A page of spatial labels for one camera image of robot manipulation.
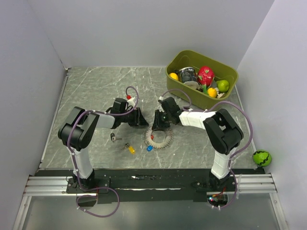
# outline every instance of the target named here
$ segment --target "white wall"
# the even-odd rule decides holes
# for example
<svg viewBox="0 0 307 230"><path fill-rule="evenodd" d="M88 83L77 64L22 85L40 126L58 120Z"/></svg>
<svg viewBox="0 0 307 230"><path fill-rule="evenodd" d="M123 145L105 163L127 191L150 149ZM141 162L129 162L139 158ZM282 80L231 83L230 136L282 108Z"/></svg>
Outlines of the white wall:
<svg viewBox="0 0 307 230"><path fill-rule="evenodd" d="M165 66L193 49L236 68L273 0L28 0L65 67Z"/></svg>
<svg viewBox="0 0 307 230"><path fill-rule="evenodd" d="M0 223L8 230L39 165L65 69L27 1L0 1L0 22Z"/></svg>
<svg viewBox="0 0 307 230"><path fill-rule="evenodd" d="M275 0L238 67L238 89L291 229L307 225L307 1Z"/></svg>

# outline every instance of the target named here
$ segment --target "marble table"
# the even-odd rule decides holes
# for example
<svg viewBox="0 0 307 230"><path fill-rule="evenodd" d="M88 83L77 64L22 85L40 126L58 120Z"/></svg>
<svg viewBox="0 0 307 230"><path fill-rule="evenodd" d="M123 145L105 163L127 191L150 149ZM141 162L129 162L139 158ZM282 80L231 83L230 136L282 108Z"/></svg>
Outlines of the marble table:
<svg viewBox="0 0 307 230"><path fill-rule="evenodd" d="M111 107L116 97L125 98L125 89L132 85L140 95L138 106L147 122L152 125L154 111L159 103L157 99L166 88L165 68L156 67L74 67L68 70L67 82L57 110L50 138L43 155L41 169L72 169L70 155L57 137L59 127L74 106L85 109L105 111ZM179 106L186 101L173 96ZM234 90L229 101L240 105L237 92ZM240 147L248 140L248 129L243 115L229 105L226 108L239 123L245 138ZM211 168L214 159L214 149L204 130L194 127L172 126L173 143L166 149L146 150L142 139L145 128L132 128L122 124L111 130L98 128L95 130L89 146L90 161L94 168ZM110 134L114 132L118 140L113 143ZM154 133L155 138L161 138L161 133ZM130 143L135 149L132 155L128 149L122 150L125 143ZM233 161L233 168L253 169L257 166L252 160L251 145Z"/></svg>

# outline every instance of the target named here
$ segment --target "black can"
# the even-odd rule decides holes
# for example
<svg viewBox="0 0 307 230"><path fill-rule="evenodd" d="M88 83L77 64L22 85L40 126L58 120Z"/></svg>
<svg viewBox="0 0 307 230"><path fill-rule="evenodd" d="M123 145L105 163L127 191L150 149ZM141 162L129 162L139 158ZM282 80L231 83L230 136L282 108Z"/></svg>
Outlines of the black can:
<svg viewBox="0 0 307 230"><path fill-rule="evenodd" d="M198 89L197 74L193 67L185 67L178 71L179 80L185 85Z"/></svg>

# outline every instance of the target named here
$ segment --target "green bin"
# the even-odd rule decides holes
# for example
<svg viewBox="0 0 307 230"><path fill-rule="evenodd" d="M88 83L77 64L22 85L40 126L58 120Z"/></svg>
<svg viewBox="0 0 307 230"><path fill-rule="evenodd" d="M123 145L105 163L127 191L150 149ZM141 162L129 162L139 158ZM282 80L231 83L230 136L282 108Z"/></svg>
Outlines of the green bin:
<svg viewBox="0 0 307 230"><path fill-rule="evenodd" d="M214 80L227 80L230 84L229 90L222 98L212 98L203 92L198 90L192 89L189 86L181 83L178 80L172 79L169 74L174 72L175 70L180 70L184 67L193 67L198 74L198 71L202 66L210 67L214 72ZM216 60L213 60L209 57L196 53L192 50L184 50L181 51L175 59L166 67L166 84L167 88L170 89L181 89L183 90L192 100L192 104L196 105L202 109L209 109L214 106L216 103L223 101L228 98L231 91L233 90L236 81L238 80L238 73L233 68L222 64ZM188 100L187 97L179 92L179 91L172 91L172 94L184 99Z"/></svg>

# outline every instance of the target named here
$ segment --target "red object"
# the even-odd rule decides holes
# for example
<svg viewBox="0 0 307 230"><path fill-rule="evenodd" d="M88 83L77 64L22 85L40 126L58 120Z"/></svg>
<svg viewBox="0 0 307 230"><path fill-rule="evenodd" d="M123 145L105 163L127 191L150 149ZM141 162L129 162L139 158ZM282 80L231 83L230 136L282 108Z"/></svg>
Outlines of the red object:
<svg viewBox="0 0 307 230"><path fill-rule="evenodd" d="M201 67L198 72L197 81L201 85L209 87L214 79L214 73L208 66Z"/></svg>

